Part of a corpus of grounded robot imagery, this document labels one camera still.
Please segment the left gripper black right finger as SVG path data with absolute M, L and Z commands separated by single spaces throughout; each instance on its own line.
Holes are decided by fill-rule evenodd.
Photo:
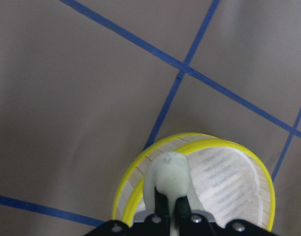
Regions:
M 176 219 L 186 219 L 191 214 L 191 207 L 187 196 L 179 197 L 175 201 L 174 214 Z

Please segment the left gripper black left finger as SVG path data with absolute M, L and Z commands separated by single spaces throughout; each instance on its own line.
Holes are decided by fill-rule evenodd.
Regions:
M 170 213 L 169 213 L 167 196 L 165 194 L 160 193 L 156 187 L 154 187 L 154 193 L 155 193 L 154 223 L 169 223 Z

